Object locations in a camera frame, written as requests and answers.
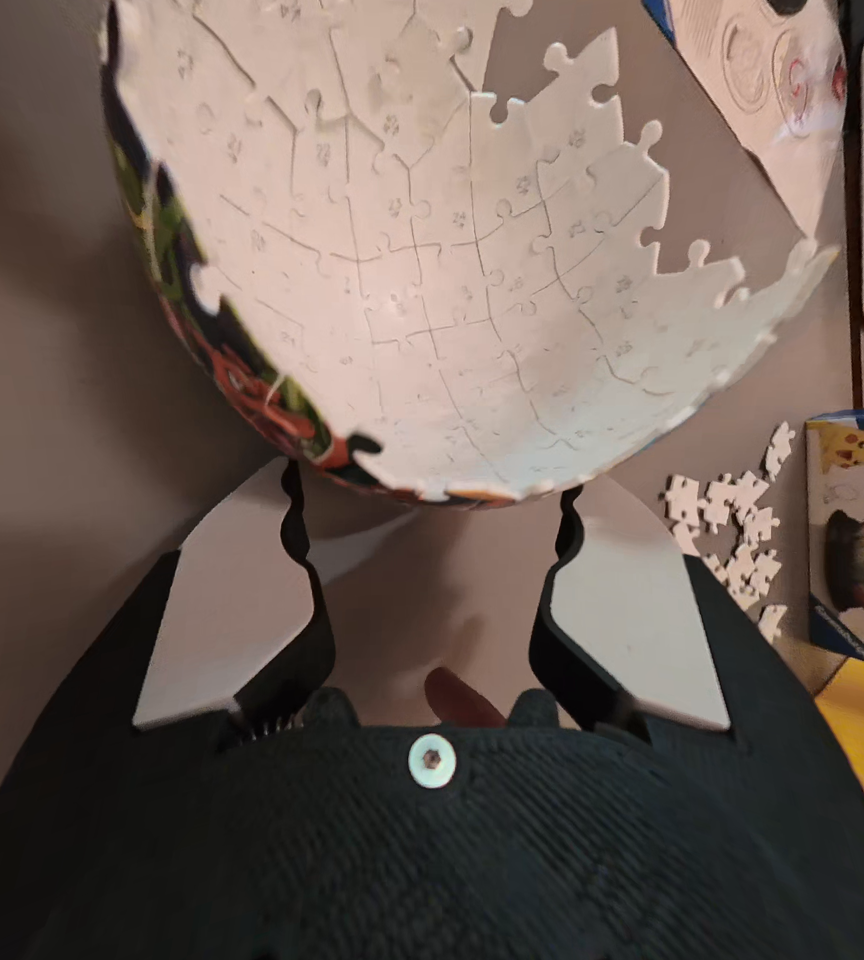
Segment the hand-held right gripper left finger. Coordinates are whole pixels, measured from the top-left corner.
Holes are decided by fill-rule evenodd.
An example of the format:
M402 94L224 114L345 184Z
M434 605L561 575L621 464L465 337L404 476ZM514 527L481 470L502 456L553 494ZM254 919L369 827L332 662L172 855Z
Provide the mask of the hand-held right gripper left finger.
M303 509L297 463L277 458L187 535L135 726L224 711L244 726L273 726L324 686L335 640Z

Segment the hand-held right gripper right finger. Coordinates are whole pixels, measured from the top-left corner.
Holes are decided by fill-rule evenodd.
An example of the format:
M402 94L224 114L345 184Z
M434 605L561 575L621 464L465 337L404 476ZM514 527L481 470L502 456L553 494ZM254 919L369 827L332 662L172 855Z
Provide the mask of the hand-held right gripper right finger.
M657 516L606 475L560 497L557 558L529 646L535 678L583 731L646 717L730 729L685 559Z

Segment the person's right hand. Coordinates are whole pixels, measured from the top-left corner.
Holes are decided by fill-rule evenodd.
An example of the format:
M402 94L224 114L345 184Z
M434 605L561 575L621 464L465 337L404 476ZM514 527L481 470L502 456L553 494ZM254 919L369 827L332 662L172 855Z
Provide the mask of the person's right hand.
M465 729L500 729L507 725L506 717L485 696L444 666L427 675L424 693L430 710L443 725Z

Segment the puzzle instruction leaflet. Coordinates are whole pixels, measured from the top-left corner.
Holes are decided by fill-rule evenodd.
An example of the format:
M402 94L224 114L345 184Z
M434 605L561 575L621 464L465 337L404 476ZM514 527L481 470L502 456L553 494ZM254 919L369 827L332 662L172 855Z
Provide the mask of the puzzle instruction leaflet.
M846 108L846 56L822 1L779 16L766 1L646 1L804 236L819 225Z

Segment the pile of white puzzle pieces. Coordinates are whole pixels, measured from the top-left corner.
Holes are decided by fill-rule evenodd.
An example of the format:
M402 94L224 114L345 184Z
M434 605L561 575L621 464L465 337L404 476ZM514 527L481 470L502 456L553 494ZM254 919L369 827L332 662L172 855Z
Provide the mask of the pile of white puzzle pieces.
M782 635L787 606L769 594L782 569L772 546L781 522L762 498L790 457L797 432L776 426L758 469L703 482L673 474L659 495L665 521L685 556L698 558L770 645Z

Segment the blue printed puzzle box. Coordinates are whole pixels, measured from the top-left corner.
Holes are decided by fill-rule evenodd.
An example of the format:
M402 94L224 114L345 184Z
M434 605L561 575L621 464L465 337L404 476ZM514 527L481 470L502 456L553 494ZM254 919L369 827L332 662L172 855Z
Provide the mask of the blue printed puzzle box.
M864 409L805 427L810 642L864 662Z

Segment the colourful puzzle ball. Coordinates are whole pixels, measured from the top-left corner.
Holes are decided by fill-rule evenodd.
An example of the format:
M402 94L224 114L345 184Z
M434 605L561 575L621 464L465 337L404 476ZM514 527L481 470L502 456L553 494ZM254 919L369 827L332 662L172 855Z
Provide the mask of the colourful puzzle ball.
M543 51L504 115L496 28L536 2L106 2L103 119L161 311L226 402L336 482L506 506L580 485L754 366L838 251L749 288L661 270L659 120L617 25Z

